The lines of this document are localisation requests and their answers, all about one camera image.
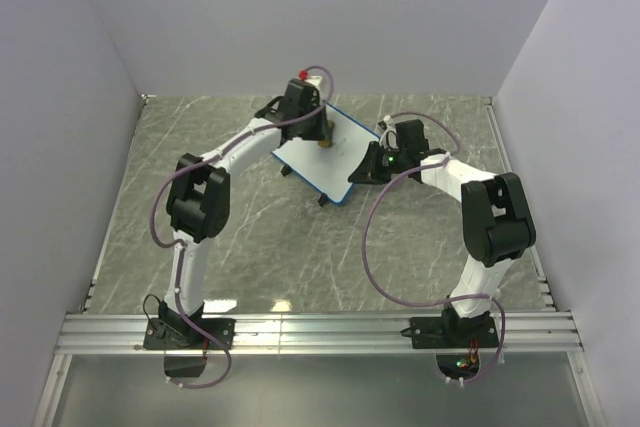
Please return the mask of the yellow black whiteboard eraser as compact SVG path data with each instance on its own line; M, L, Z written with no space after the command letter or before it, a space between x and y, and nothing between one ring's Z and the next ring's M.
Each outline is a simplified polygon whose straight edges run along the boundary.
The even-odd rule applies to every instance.
M318 145L321 148L330 148L333 145L333 131L335 124L332 120L328 120L326 123L326 135L322 140L318 141Z

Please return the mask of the blue framed whiteboard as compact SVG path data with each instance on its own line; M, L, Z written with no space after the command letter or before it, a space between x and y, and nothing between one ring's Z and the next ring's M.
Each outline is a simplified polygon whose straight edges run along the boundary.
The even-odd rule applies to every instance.
M363 160L369 143L378 141L379 135L331 104L326 113L328 120L334 123L330 147L296 138L272 155L324 195L328 202L341 205L353 188L348 177Z

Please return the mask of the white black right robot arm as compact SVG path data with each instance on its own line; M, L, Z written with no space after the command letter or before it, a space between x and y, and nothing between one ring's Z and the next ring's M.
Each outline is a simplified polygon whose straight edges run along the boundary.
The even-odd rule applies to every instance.
M421 335L448 347L467 346L489 332L492 299L511 265L536 242L536 230L520 178L494 174L456 160L443 149L410 152L372 141L348 177L353 184L382 185L411 177L458 201L468 253L460 280L436 329Z

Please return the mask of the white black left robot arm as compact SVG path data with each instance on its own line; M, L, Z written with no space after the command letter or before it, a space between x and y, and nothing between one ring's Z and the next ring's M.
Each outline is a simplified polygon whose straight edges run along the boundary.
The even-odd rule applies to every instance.
M156 245L173 249L170 283L158 317L178 348L190 349L209 334L202 324L202 282L211 240L229 219L232 178L288 141L325 140L330 133L324 102L290 102L279 96L224 144L201 156L185 154L179 159L175 173L161 187L169 191L166 212L173 240L160 241L155 215L149 220Z

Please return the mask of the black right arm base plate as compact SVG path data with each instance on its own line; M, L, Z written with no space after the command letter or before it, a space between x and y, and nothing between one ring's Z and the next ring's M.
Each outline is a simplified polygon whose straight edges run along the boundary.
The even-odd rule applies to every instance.
M499 335L491 316L475 318L412 317L402 337L416 350L496 348Z

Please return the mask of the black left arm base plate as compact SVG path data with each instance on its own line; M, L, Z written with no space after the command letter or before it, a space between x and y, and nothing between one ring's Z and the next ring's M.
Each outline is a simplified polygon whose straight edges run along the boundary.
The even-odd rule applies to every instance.
M236 321L231 318L204 318L199 327L215 337L225 348L231 349L235 334ZM149 351L174 350L221 350L221 347L208 337L185 326L184 332L176 330L166 322L152 318L148 321L142 348Z

